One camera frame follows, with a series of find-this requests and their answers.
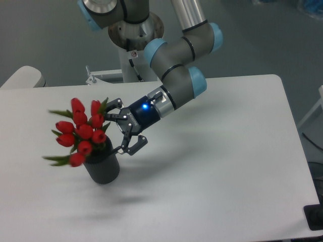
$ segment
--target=white chair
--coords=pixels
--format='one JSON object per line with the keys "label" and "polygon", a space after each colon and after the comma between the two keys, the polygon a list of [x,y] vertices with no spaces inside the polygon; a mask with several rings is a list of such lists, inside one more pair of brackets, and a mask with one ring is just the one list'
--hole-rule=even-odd
{"label": "white chair", "polygon": [[19,68],[0,89],[22,89],[33,87],[46,87],[46,80],[41,72],[34,67]]}
{"label": "white chair", "polygon": [[323,111],[323,86],[318,89],[321,98],[314,104],[314,106],[307,112],[307,114],[297,124],[297,129],[305,129],[310,125]]}

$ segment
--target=table surface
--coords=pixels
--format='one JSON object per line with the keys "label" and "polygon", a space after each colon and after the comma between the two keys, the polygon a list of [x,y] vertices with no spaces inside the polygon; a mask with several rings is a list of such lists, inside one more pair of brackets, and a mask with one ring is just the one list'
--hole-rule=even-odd
{"label": "table surface", "polygon": [[[0,234],[3,241],[262,241],[321,235],[303,206],[318,204],[282,82],[274,75],[208,79],[197,99],[143,132],[148,144],[117,155],[121,171],[97,185],[50,132],[78,97],[125,106],[160,85],[0,90]],[[114,146],[122,135],[107,134]]]}

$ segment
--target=tulip bouquet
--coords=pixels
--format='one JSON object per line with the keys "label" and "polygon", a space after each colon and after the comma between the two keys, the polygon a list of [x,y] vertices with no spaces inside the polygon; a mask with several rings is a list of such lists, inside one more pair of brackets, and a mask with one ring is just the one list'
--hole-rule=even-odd
{"label": "tulip bouquet", "polygon": [[71,100],[72,111],[50,110],[61,116],[71,118],[73,123],[60,121],[56,123],[56,130],[52,132],[57,135],[56,141],[64,147],[72,147],[67,156],[43,156],[44,159],[55,161],[53,166],[70,164],[72,167],[80,166],[86,162],[86,158],[92,152],[99,152],[105,149],[105,132],[110,123],[103,125],[103,114],[108,98],[103,102],[92,101],[91,118],[85,114],[84,105],[77,98]]}

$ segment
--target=black wire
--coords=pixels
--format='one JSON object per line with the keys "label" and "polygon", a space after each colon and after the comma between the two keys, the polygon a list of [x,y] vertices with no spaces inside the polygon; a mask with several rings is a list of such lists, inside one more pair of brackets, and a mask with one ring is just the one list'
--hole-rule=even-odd
{"label": "black wire", "polygon": [[308,140],[308,142],[310,142],[313,146],[315,146],[317,149],[319,149],[319,150],[321,150],[321,151],[323,151],[323,148],[322,147],[320,147],[320,146],[318,146],[316,143],[314,143],[312,140],[310,140],[307,136],[306,136],[306,134],[304,134],[304,133],[302,133],[302,135],[304,136],[304,138],[305,139],[307,139]]}

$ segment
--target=red tulip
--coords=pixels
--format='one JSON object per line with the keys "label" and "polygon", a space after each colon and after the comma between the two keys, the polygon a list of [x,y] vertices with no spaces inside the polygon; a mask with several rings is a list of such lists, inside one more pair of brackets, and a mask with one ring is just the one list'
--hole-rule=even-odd
{"label": "red tulip", "polygon": [[56,141],[60,145],[63,145],[65,147],[70,147],[70,146],[74,145],[75,138],[71,134],[64,134],[64,135],[60,135],[58,138],[56,138]]}
{"label": "red tulip", "polygon": [[93,135],[93,128],[90,125],[81,125],[78,129],[75,130],[82,139],[88,140]]}
{"label": "red tulip", "polygon": [[103,125],[104,118],[102,114],[95,114],[92,116],[91,120],[91,126],[92,128],[100,128]]}
{"label": "red tulip", "polygon": [[76,125],[83,125],[87,122],[87,116],[81,111],[76,111],[73,114],[73,121]]}
{"label": "red tulip", "polygon": [[98,101],[98,100],[97,101],[95,101],[95,100],[92,101],[92,104],[91,104],[91,115],[92,116],[97,114],[97,112],[99,111],[100,106],[101,106],[100,101]]}
{"label": "red tulip", "polygon": [[75,113],[76,111],[85,112],[85,107],[83,106],[81,101],[79,99],[77,99],[76,97],[74,97],[71,100],[71,105],[72,105],[72,112],[73,113]]}
{"label": "red tulip", "polygon": [[63,134],[71,134],[74,131],[74,126],[70,122],[59,121],[56,123],[56,129],[61,131]]}
{"label": "red tulip", "polygon": [[80,153],[75,153],[70,156],[69,162],[72,167],[80,166],[85,162],[85,156]]}
{"label": "red tulip", "polygon": [[92,141],[96,144],[103,143],[106,140],[105,133],[103,130],[96,130],[93,133]]}
{"label": "red tulip", "polygon": [[90,142],[84,140],[81,141],[80,144],[77,146],[77,151],[81,154],[81,155],[87,155],[90,154],[92,152],[92,145]]}

